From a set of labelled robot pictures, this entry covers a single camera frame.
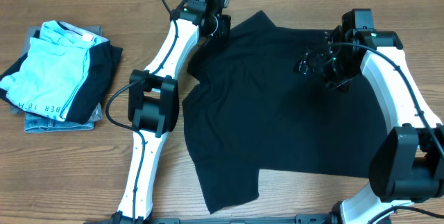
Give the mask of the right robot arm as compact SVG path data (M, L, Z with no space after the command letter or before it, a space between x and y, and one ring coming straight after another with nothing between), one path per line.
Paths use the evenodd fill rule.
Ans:
M345 13L326 34L327 44L307 49L295 71L321 75L330 89L355 76L370 83L388 134L370 164L368 184L335 204L316 223L389 223L401 209L443 196L443 123L422 97L407 67L402 42L393 31L378 31L370 9Z

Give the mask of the black t-shirt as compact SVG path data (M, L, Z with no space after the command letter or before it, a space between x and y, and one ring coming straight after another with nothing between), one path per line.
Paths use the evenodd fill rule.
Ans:
M188 64L184 135L209 212L257 199L262 169L364 178L387 135L363 76L347 92L294 71L321 30L276 26L257 12Z

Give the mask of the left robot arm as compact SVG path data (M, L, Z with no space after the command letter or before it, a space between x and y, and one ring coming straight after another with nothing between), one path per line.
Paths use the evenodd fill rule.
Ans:
M163 145L179 115L178 76L201 39L227 37L230 0L182 0L167 10L169 32L153 60L133 70L128 84L115 95L128 93L127 129L133 151L126 188L110 223L148 223L153 211L153 188Z

